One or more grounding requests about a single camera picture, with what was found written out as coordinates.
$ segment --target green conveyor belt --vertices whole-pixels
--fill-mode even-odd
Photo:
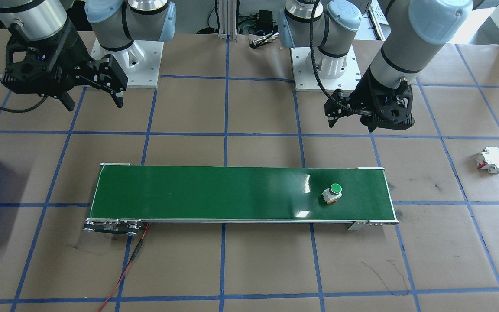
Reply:
[[[333,183],[343,196],[322,192]],[[396,224],[383,169],[101,166],[88,221]]]

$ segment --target metal base plate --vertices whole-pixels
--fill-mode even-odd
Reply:
[[[124,72],[128,76],[129,88],[156,88],[159,78],[159,68],[161,67],[161,56],[163,54],[163,43],[158,41],[141,41],[136,43],[144,51],[144,58],[136,65],[123,66]],[[101,59],[104,55],[110,53],[112,55],[124,53],[107,52],[101,48],[99,41],[95,39],[94,47],[91,50],[91,57]]]
[[[309,48],[291,48],[292,68],[294,70],[294,81],[296,91],[321,91],[311,67],[305,64],[305,59],[309,55]],[[348,51],[348,65],[345,67],[344,75],[337,79],[321,78],[323,86],[328,91],[342,89],[345,93],[355,90],[357,83],[361,79],[359,67],[355,59],[353,46]]]

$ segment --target white circuit breaker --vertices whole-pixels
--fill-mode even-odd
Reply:
[[[475,162],[477,162],[477,169],[488,170],[490,173],[499,173],[499,148],[497,147],[487,147],[477,156],[475,156]]]

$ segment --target red wire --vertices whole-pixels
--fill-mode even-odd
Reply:
[[[146,228],[144,230],[144,233],[142,234],[142,238],[141,239],[144,239],[145,234],[147,233],[147,229],[149,229],[149,223],[147,223]],[[105,305],[107,304],[107,302],[109,302],[109,300],[111,300],[111,297],[117,291],[117,288],[119,288],[120,282],[125,277],[126,272],[128,271],[128,269],[130,269],[130,265],[132,265],[132,261],[128,261],[128,264],[126,265],[126,268],[124,268],[123,274],[120,275],[119,281],[115,285],[115,288],[113,288],[113,291],[109,294],[109,296],[107,297],[107,299],[101,304],[101,306],[99,307],[99,309],[97,310],[97,312],[101,312],[103,310],[103,308],[105,307]]]

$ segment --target blue joint cap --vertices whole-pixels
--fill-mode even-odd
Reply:
[[[286,48],[295,48],[294,38],[292,37],[290,24],[288,24],[284,9],[279,10],[279,20],[279,37],[281,39],[281,44]]]
[[[161,36],[159,41],[171,41],[175,36],[176,29],[176,6],[175,3],[169,1],[167,15],[165,16],[165,23],[163,24],[163,29],[161,30]]]
[[[329,16],[340,26],[356,32],[361,24],[361,11],[353,3],[346,0],[333,0],[327,5]]]
[[[417,35],[437,46],[455,36],[472,10],[472,0],[411,0],[408,13]]]
[[[120,10],[123,0],[87,0],[84,11],[91,24],[101,23]]]

